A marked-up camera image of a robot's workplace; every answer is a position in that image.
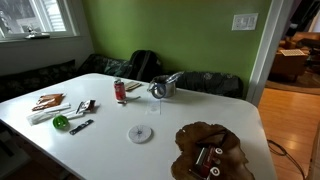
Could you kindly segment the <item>dark pair of glasses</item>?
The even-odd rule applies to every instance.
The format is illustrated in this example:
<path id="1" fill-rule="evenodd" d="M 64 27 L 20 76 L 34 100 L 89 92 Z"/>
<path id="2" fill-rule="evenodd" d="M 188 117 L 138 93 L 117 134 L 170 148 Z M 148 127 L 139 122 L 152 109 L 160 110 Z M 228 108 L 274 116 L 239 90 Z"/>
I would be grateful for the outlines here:
<path id="1" fill-rule="evenodd" d="M 227 135 L 227 131 L 221 131 L 197 141 L 197 144 L 198 145 L 215 145 L 220 147 L 224 143 L 226 135 Z"/>

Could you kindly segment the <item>brown wooden plate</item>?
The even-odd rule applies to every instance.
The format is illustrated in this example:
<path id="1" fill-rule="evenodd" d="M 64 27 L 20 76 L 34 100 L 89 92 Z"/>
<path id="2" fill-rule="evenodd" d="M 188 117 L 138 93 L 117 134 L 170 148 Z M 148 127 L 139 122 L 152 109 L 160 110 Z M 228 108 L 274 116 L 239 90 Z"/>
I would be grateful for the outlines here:
<path id="1" fill-rule="evenodd" d="M 195 122 L 185 125 L 176 133 L 175 143 L 181 151 L 181 155 L 173 162 L 171 174 L 176 180 L 197 180 L 190 174 L 189 169 L 195 164 L 196 159 L 203 147 L 210 145 L 198 145 L 197 141 L 212 134 L 227 131 L 224 143 L 218 147 L 223 154 L 218 158 L 221 174 L 218 177 L 210 176 L 210 180 L 255 180 L 254 175 L 248 170 L 248 160 L 241 149 L 240 139 L 226 127 L 205 122 Z"/>

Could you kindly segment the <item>blue tape roll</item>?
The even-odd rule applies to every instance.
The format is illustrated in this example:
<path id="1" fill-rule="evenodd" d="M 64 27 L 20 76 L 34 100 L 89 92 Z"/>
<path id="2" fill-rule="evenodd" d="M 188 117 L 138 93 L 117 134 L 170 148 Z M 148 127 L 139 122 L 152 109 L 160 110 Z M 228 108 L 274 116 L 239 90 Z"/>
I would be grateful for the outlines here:
<path id="1" fill-rule="evenodd" d="M 151 88 L 151 93 L 156 99 L 161 99 L 166 95 L 166 86 L 164 84 L 155 83 Z"/>

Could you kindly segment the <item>metal pot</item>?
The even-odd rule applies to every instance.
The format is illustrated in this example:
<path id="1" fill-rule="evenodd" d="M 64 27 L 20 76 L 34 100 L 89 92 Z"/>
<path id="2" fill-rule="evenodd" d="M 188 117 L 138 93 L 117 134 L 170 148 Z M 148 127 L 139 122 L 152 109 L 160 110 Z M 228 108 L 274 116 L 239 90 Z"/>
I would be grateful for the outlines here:
<path id="1" fill-rule="evenodd" d="M 149 83 L 147 91 L 156 99 L 171 97 L 176 93 L 175 83 L 181 75 L 183 75 L 183 72 L 156 76 Z"/>

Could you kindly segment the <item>clear plastic sheet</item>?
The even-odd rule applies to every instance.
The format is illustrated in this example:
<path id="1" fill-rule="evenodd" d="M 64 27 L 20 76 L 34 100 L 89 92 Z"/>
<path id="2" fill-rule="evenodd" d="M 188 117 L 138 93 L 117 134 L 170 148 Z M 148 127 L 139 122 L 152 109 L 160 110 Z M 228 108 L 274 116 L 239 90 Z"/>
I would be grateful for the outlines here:
<path id="1" fill-rule="evenodd" d="M 160 100 L 149 101 L 147 104 L 146 113 L 150 115 L 160 115 L 161 101 Z"/>

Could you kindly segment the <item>metal spoon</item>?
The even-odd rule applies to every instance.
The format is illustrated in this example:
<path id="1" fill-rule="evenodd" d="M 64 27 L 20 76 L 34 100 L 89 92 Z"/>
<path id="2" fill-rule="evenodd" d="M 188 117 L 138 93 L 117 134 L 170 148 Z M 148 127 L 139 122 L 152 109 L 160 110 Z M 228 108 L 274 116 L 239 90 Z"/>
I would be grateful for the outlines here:
<path id="1" fill-rule="evenodd" d="M 117 103 L 118 103 L 118 104 L 125 105 L 125 104 L 127 104 L 128 102 L 137 100 L 137 99 L 139 99 L 139 98 L 141 98 L 141 96 L 137 96 L 137 97 L 127 97 L 125 100 L 117 101 Z"/>

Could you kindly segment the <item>tan card stack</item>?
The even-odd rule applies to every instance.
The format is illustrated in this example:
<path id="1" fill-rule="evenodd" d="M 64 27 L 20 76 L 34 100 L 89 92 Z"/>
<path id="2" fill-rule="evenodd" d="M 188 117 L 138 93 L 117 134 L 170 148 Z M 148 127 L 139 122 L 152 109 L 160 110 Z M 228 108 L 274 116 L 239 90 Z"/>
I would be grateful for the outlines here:
<path id="1" fill-rule="evenodd" d="M 134 82 L 134 81 L 128 82 L 124 85 L 126 91 L 131 91 L 139 86 L 141 86 L 141 83 Z"/>

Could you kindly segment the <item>black backpack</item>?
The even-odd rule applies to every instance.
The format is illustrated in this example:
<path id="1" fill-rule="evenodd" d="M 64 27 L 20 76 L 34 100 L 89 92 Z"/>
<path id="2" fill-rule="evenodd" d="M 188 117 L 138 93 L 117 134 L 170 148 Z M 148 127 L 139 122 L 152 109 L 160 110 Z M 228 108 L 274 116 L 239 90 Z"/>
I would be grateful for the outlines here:
<path id="1" fill-rule="evenodd" d="M 135 51 L 129 61 L 129 79 L 150 82 L 162 73 L 161 63 L 157 55 L 151 50 Z"/>

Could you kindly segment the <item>red soda can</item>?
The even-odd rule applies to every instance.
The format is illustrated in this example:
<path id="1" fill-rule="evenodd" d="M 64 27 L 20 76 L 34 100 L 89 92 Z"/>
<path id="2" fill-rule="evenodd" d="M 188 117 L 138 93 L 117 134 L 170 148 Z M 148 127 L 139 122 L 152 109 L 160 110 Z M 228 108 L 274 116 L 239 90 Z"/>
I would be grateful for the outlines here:
<path id="1" fill-rule="evenodd" d="M 118 101 L 124 101 L 126 99 L 126 91 L 124 87 L 124 83 L 117 79 L 114 81 L 114 89 L 115 89 L 115 96 Z"/>

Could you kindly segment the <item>white round coaster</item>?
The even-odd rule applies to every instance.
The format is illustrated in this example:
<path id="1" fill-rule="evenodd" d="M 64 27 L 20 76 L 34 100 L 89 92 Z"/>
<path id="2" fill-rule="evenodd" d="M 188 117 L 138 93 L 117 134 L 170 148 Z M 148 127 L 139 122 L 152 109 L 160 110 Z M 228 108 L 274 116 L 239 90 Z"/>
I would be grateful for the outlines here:
<path id="1" fill-rule="evenodd" d="M 140 144 L 146 142 L 152 135 L 152 129 L 146 125 L 136 125 L 128 131 L 131 142 Z"/>

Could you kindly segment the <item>brown candy wrapper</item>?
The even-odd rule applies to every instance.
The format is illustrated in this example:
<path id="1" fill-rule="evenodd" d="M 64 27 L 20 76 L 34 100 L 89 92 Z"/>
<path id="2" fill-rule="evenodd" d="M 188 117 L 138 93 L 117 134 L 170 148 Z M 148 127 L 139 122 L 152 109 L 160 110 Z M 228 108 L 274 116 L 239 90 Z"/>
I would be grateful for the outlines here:
<path id="1" fill-rule="evenodd" d="M 76 113 L 83 113 L 83 112 L 87 112 L 87 111 L 91 111 L 95 106 L 95 101 L 94 100 L 87 100 L 87 101 L 82 101 L 77 110 Z"/>

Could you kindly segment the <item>black flat strip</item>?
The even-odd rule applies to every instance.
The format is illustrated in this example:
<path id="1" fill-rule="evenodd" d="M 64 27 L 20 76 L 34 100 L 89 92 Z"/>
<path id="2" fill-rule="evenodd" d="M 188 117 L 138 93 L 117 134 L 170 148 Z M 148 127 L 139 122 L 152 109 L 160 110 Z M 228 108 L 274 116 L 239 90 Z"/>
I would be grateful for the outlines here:
<path id="1" fill-rule="evenodd" d="M 76 128 L 74 128 L 71 131 L 69 131 L 69 134 L 75 135 L 78 132 L 80 132 L 82 129 L 84 129 L 85 127 L 87 127 L 90 124 L 92 124 L 93 122 L 94 122 L 94 120 L 89 119 L 89 120 L 85 121 L 84 123 L 80 124 L 79 126 L 77 126 Z"/>

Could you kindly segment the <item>green round lid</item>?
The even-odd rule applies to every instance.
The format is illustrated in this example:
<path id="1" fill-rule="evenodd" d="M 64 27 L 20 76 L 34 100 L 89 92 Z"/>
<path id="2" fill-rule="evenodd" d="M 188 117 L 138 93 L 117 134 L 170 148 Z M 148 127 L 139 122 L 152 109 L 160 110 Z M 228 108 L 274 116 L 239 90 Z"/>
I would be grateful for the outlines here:
<path id="1" fill-rule="evenodd" d="M 69 126 L 69 121 L 68 118 L 66 116 L 63 115 L 58 115 L 55 116 L 53 119 L 53 126 L 56 129 L 65 129 Z"/>

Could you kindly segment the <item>white long packet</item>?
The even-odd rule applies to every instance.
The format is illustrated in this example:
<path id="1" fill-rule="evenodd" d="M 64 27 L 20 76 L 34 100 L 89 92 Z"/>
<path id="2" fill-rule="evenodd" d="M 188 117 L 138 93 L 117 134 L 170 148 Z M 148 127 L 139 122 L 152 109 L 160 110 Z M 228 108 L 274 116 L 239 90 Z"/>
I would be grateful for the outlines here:
<path id="1" fill-rule="evenodd" d="M 61 111 L 69 109 L 71 107 L 70 103 L 63 103 L 62 105 L 50 107 L 34 114 L 31 114 L 27 117 L 27 120 L 30 125 L 39 124 L 45 120 L 48 120 L 55 115 L 59 114 Z"/>

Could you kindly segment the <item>window sill ornament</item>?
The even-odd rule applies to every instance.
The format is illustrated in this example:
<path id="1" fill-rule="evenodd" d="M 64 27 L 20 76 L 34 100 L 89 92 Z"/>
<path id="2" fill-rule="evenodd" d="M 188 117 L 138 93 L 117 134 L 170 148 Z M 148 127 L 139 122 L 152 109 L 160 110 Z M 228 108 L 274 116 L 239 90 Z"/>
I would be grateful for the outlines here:
<path id="1" fill-rule="evenodd" d="M 37 32 L 31 26 L 27 27 L 28 35 L 26 39 L 46 39 L 50 37 L 49 33 Z"/>

